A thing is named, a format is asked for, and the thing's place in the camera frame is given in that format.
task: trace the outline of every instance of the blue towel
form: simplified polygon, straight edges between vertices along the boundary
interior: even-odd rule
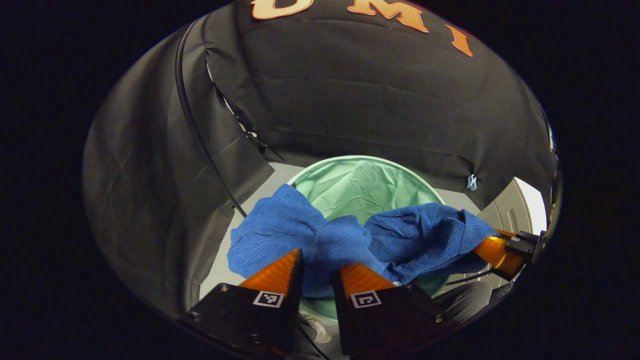
[[[283,185],[231,230],[227,257],[231,271],[247,278],[302,249],[304,296],[327,297],[333,294],[331,274],[352,263],[403,284],[431,272],[479,271],[486,262],[470,251],[492,235],[497,233],[466,210],[441,204],[379,213],[364,226],[351,215],[329,221],[299,191]]]

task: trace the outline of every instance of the black pants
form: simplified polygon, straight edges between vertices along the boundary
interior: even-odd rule
[[[433,298],[447,314],[458,323],[474,316],[489,304],[491,285],[484,281],[474,281],[458,286]]]

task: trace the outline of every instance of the orange letter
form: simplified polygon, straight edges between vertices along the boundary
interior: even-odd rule
[[[314,0],[297,0],[295,4],[286,8],[276,9],[276,0],[253,0],[253,17],[256,19],[274,19],[276,17],[291,15],[292,13],[301,12],[311,6]]]
[[[451,30],[451,32],[453,33],[453,42],[451,42],[453,46],[455,46],[456,49],[462,51],[463,53],[473,57],[474,54],[471,52],[471,49],[469,49],[467,36],[461,33],[460,31],[458,31],[458,29],[456,28],[452,28],[449,25],[445,25],[445,26],[448,27],[449,30]]]
[[[420,17],[422,11],[408,4],[389,4],[385,0],[354,0],[352,6],[347,6],[347,10],[365,15],[375,15],[376,10],[371,9],[371,5],[378,9],[382,16],[387,19],[391,19],[400,13],[400,17],[398,18],[400,24],[407,25],[410,28],[420,30],[424,33],[429,32],[429,29],[425,28],[422,23],[422,17]]]

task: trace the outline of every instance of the green mesh hamper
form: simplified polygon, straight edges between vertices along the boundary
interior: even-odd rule
[[[437,202],[442,198],[411,170],[372,156],[341,156],[315,163],[294,176],[294,186],[325,218],[333,220],[355,215],[364,225],[371,215],[405,206]],[[421,277],[416,280],[430,296],[449,277]],[[336,320],[333,297],[302,298],[300,306],[311,313]]]

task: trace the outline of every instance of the white floor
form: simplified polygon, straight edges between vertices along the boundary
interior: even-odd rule
[[[258,189],[246,202],[242,204],[243,209],[249,213],[256,202],[264,197],[269,197],[273,195],[273,193],[283,184],[288,182],[292,177],[294,177],[298,172],[302,171],[304,168],[302,167],[294,167],[290,165],[283,165],[279,163],[271,163],[271,166],[274,168],[273,175]],[[470,213],[477,215],[480,210],[477,206],[463,193],[456,193],[449,190],[441,190],[435,189],[436,192],[441,196],[444,200],[445,204],[451,206],[456,209],[466,209]],[[216,256],[215,262],[211,267],[209,272],[209,276],[205,279],[205,281],[200,285],[200,299],[204,298],[216,285],[221,282],[225,282],[227,284],[238,285],[244,281],[244,278],[238,274],[235,274],[229,270],[228,262],[227,262],[227,252],[229,250],[231,244],[231,229],[235,229],[240,225],[243,218],[242,216],[236,212],[234,215],[231,224],[227,230],[227,233],[220,244],[220,250]],[[474,274],[458,274],[453,275],[449,278],[449,281],[454,281],[458,279],[464,279],[467,276],[471,276]],[[496,275],[490,274],[483,276],[482,278],[473,279],[470,281],[488,281],[493,288],[497,288],[502,284],[502,279]],[[465,284],[468,282],[464,282],[461,284],[448,285],[442,288],[440,293],[447,292],[457,286]],[[338,323],[333,320],[321,318],[321,324],[325,327],[327,332],[331,334],[332,340],[325,344],[316,344],[320,350],[322,350],[327,356],[331,359],[348,359],[348,356],[342,355],[342,350],[340,349],[340,335],[338,331]]]

